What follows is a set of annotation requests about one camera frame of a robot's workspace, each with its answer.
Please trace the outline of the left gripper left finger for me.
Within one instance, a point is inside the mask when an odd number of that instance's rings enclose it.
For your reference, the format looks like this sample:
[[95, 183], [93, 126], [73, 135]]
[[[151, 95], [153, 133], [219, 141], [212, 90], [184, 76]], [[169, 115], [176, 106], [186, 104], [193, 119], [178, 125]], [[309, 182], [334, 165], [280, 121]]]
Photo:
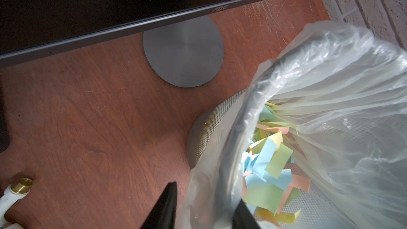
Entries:
[[166, 185], [140, 229], [174, 229], [177, 200], [177, 183], [170, 182]]

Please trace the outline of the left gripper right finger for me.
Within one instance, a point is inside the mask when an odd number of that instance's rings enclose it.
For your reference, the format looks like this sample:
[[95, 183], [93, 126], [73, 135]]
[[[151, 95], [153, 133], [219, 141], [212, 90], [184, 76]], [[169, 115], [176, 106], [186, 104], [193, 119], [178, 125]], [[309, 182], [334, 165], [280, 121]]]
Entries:
[[260, 226], [242, 199], [234, 212], [232, 229], [260, 229]]

